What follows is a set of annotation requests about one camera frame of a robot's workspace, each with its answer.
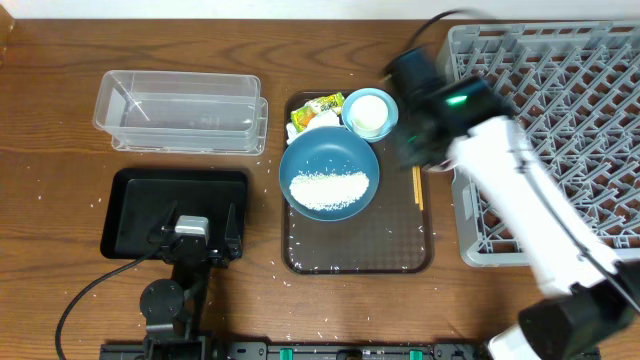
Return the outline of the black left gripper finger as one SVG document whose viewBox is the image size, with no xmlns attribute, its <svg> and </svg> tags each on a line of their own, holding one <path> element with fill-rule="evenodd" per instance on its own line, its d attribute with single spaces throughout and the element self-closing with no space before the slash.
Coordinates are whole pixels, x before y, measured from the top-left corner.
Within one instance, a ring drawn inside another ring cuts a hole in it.
<svg viewBox="0 0 640 360">
<path fill-rule="evenodd" d="M 224 233 L 224 242 L 230 261 L 237 260 L 243 255 L 242 232 L 243 222 L 239 220 L 236 206 L 231 203 Z"/>
<path fill-rule="evenodd" d="M 177 202 L 172 202 L 147 233 L 147 242 L 152 245 L 168 244 L 174 239 L 177 224 Z"/>
</svg>

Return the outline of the wooden chopstick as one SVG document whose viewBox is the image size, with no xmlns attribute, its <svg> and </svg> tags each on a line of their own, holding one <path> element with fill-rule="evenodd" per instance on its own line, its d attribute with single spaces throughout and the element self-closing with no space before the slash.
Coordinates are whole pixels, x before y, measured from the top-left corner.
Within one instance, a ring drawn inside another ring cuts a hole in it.
<svg viewBox="0 0 640 360">
<path fill-rule="evenodd" d="M 423 189 L 422 189 L 422 173 L 421 173 L 421 167 L 416 166 L 415 167 L 415 172 L 416 172 L 416 184 L 417 184 L 417 197 L 418 197 L 418 206 L 420 211 L 424 211 L 424 196 L 423 196 Z"/>
<path fill-rule="evenodd" d="M 420 204 L 420 196 L 419 196 L 419 168 L 416 166 L 412 167 L 412 179 L 413 179 L 413 192 L 414 192 L 414 202 L 416 205 Z"/>
</svg>

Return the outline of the light blue bowl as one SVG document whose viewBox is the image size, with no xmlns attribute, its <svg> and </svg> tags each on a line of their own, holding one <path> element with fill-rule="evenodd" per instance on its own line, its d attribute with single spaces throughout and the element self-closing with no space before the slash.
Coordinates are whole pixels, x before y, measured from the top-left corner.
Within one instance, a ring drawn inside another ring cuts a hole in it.
<svg viewBox="0 0 640 360">
<path fill-rule="evenodd" d="M 398 119 L 399 110 L 395 100 L 385 91 L 376 88 L 352 92 L 342 107 L 345 127 L 370 143 L 386 137 Z"/>
</svg>

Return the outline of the cream white cup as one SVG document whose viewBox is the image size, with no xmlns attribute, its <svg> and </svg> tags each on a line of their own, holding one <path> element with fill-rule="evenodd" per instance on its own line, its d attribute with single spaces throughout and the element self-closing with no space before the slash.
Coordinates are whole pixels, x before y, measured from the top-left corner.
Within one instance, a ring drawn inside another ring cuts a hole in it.
<svg viewBox="0 0 640 360">
<path fill-rule="evenodd" d="M 380 134 L 389 115 L 383 99 L 374 95 L 358 97 L 352 104 L 349 119 L 353 130 L 361 137 L 370 138 Z"/>
</svg>

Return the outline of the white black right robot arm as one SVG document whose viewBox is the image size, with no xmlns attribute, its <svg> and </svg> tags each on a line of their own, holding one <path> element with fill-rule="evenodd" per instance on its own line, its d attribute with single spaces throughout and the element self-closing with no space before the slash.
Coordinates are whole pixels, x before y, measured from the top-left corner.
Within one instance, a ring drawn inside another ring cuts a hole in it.
<svg viewBox="0 0 640 360">
<path fill-rule="evenodd" d="M 639 264 L 601 242 L 544 171 L 510 107 L 474 76 L 448 83 L 420 48 L 383 70 L 406 116 L 398 161 L 451 162 L 480 186 L 528 258 L 544 300 L 485 346 L 489 359 L 572 359 L 639 315 Z"/>
</svg>

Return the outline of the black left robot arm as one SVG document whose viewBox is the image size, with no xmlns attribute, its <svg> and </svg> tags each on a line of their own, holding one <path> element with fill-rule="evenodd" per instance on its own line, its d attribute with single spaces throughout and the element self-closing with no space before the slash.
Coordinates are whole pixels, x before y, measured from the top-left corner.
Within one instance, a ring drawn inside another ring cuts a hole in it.
<svg viewBox="0 0 640 360">
<path fill-rule="evenodd" d="M 140 297 L 146 319 L 144 360 L 217 359 L 224 355 L 211 335 L 199 330 L 210 272 L 226 268 L 230 250 L 210 241 L 209 220 L 180 215 L 172 202 L 147 234 L 153 256 L 173 267 L 169 278 L 150 283 Z"/>
</svg>

